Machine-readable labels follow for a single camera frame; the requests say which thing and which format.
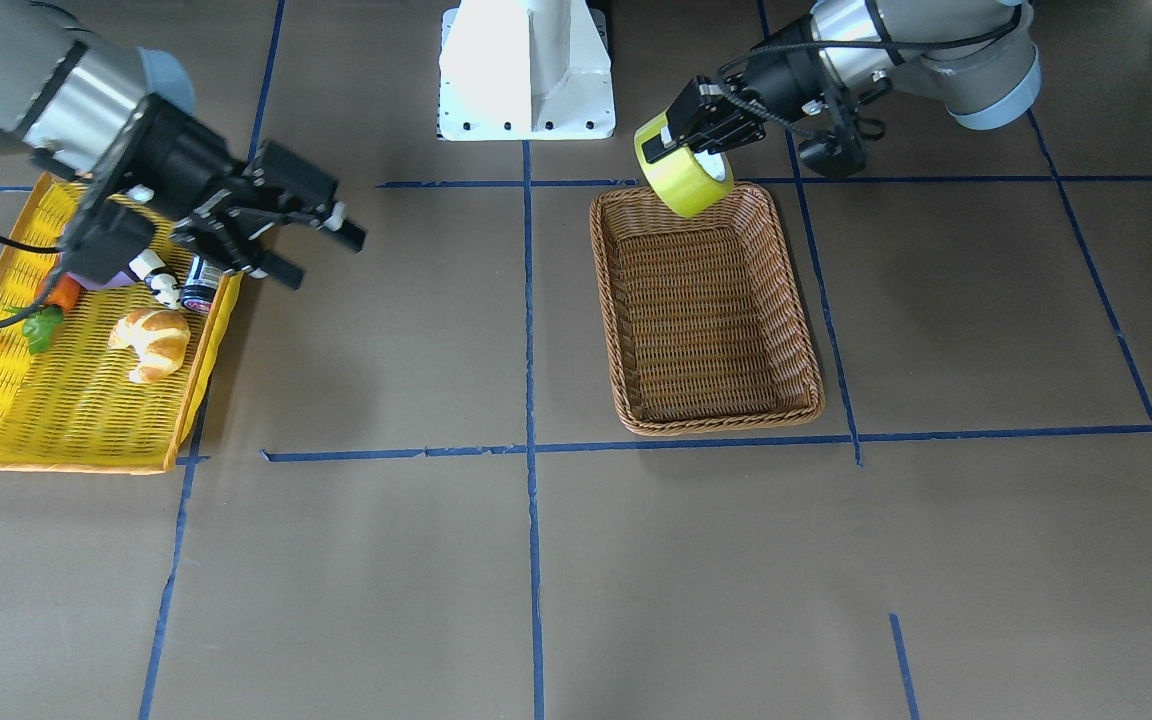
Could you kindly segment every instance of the can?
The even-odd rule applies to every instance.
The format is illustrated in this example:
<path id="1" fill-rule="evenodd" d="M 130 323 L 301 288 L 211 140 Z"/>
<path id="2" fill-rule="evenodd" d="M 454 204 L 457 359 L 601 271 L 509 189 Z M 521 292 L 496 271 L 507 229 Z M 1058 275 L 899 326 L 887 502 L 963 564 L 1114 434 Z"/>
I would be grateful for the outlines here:
<path id="1" fill-rule="evenodd" d="M 217 298 L 220 278 L 223 274 L 223 270 L 220 270 L 219 266 L 212 265 L 196 255 L 194 263 L 189 265 L 184 288 L 180 290 L 180 304 L 188 306 L 195 313 L 210 313 L 211 302 Z"/>

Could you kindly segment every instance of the light blue joint cover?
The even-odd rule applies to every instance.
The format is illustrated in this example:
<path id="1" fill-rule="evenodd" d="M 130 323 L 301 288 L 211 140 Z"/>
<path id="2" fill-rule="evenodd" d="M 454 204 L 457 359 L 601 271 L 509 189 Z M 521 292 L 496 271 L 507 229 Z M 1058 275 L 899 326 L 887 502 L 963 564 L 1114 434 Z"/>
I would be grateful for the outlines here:
<path id="1" fill-rule="evenodd" d="M 995 129 L 1010 123 L 1011 120 L 1025 114 L 1025 109 L 1038 100 L 1038 91 L 1043 90 L 1043 68 L 1038 63 L 1038 50 L 1034 50 L 1034 63 L 1029 66 L 1029 73 L 1011 92 L 986 109 L 960 115 L 950 113 L 960 126 L 970 129 Z"/>
<path id="2" fill-rule="evenodd" d="M 180 60 L 164 50 L 137 47 L 137 51 L 141 53 L 141 67 L 145 69 L 146 90 L 157 92 L 166 101 L 192 115 L 196 100 L 194 83 L 189 82 L 189 73 L 184 71 Z"/>

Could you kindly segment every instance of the carrot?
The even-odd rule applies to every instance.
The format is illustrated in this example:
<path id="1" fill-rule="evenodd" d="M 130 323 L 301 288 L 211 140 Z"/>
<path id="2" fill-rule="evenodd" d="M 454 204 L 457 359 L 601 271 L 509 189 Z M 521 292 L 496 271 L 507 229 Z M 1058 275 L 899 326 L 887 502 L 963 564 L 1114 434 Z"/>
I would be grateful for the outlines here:
<path id="1" fill-rule="evenodd" d="M 38 283 L 38 291 L 44 291 L 44 288 L 46 287 L 47 278 L 43 278 Z M 47 295 L 47 301 L 44 305 L 60 306 L 61 313 L 69 314 L 69 311 L 74 310 L 74 305 L 78 305 L 78 295 L 82 290 L 83 287 L 78 285 L 76 279 L 69 275 L 61 275 L 60 282 L 56 283 L 54 290 Z"/>

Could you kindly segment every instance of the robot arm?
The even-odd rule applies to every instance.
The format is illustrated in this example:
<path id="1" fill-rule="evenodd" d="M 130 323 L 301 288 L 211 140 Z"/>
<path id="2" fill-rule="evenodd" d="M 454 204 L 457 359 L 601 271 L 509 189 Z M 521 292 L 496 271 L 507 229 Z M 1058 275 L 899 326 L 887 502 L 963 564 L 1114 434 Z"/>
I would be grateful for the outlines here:
<path id="1" fill-rule="evenodd" d="M 664 126 L 649 123 L 635 137 L 641 164 L 652 181 L 659 174 L 649 166 L 673 152 L 721 154 L 761 141 L 773 122 L 801 137 L 808 168 L 850 176 L 864 169 L 867 142 L 882 137 L 881 123 L 861 119 L 859 109 L 892 90 L 934 97 L 968 128 L 1005 126 L 1033 104 L 1043 83 L 1032 18 L 1028 0 L 819 0 L 723 65 L 717 79 L 692 79 Z M 827 131 L 794 126 L 824 114 Z M 659 192 L 662 183 L 653 187 Z"/>
<path id="2" fill-rule="evenodd" d="M 59 242 L 65 272 L 105 281 L 147 247 L 154 228 L 115 194 L 173 220 L 202 258 L 293 288 L 303 272 L 265 249 L 268 228 L 306 223 L 362 249 L 333 177 L 275 142 L 233 159 L 192 104 L 170 55 L 111 45 L 52 3 L 0 0 L 0 154 L 31 151 L 90 185 Z"/>

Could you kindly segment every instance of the yellow basket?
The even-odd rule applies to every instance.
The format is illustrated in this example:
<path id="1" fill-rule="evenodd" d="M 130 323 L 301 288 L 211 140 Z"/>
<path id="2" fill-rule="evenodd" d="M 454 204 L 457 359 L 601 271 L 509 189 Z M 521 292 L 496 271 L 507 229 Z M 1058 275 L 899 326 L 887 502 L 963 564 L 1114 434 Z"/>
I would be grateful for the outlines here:
<path id="1" fill-rule="evenodd" d="M 13 240 L 55 245 L 81 199 L 81 187 L 38 179 Z M 169 241 L 170 223 L 154 220 L 152 249 L 177 278 L 194 258 Z M 0 318 L 28 305 L 54 256 L 5 249 L 0 256 Z M 20 326 L 0 329 L 0 470 L 82 473 L 162 473 L 175 465 L 189 437 L 234 302 L 238 279 L 226 278 L 210 314 L 183 313 L 189 323 L 184 365 L 162 381 L 132 384 L 136 354 L 109 350 L 109 329 L 137 306 L 159 306 L 143 283 L 84 291 L 65 316 L 52 347 L 28 354 Z"/>

